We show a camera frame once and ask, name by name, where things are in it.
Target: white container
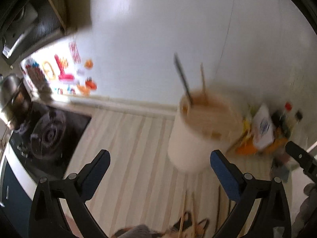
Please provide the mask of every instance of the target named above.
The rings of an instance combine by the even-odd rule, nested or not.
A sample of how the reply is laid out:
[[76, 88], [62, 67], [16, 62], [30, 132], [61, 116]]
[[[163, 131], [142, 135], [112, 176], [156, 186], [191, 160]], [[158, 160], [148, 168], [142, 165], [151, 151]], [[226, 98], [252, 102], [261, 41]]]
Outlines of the white container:
[[225, 153], [240, 138], [243, 119], [219, 95], [209, 93], [207, 106], [201, 92], [192, 97], [192, 107], [185, 96], [179, 103], [167, 153], [178, 170], [197, 173], [210, 166], [213, 150]]

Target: pot handle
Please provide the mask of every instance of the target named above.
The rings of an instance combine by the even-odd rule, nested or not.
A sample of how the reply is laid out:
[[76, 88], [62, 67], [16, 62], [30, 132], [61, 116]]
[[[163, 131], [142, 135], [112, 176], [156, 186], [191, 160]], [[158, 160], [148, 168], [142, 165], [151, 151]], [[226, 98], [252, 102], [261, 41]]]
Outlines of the pot handle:
[[14, 104], [14, 101], [16, 100], [16, 98], [18, 97], [18, 95], [19, 95], [20, 93], [21, 93], [21, 92], [17, 92], [17, 93], [14, 95], [14, 97], [13, 97], [12, 100], [11, 100], [11, 105]]

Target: red bottle cap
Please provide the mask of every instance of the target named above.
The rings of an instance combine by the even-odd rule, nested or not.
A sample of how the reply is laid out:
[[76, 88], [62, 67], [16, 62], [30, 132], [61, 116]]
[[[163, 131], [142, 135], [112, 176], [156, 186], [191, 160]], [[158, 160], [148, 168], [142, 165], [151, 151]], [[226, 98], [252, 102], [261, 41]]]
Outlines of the red bottle cap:
[[285, 104], [285, 109], [289, 112], [290, 110], [292, 110], [292, 108], [293, 108], [293, 106], [292, 106], [292, 104], [291, 103], [289, 103], [289, 102], [286, 102], [286, 104]]

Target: black stove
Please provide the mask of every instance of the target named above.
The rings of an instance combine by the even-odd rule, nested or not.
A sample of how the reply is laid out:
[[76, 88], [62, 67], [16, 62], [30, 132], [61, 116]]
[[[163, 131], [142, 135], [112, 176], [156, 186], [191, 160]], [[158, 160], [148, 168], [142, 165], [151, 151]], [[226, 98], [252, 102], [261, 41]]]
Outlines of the black stove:
[[62, 179], [91, 117], [32, 103], [25, 122], [13, 131], [9, 143], [23, 167], [38, 183]]

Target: blue cabinet door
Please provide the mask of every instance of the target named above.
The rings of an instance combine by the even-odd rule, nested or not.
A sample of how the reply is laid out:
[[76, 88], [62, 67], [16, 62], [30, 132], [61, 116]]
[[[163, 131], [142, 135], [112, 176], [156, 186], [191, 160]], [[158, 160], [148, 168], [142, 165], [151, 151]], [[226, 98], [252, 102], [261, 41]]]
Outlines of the blue cabinet door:
[[2, 211], [12, 226], [22, 238], [28, 238], [32, 200], [16, 179], [8, 162], [3, 177], [2, 202]]

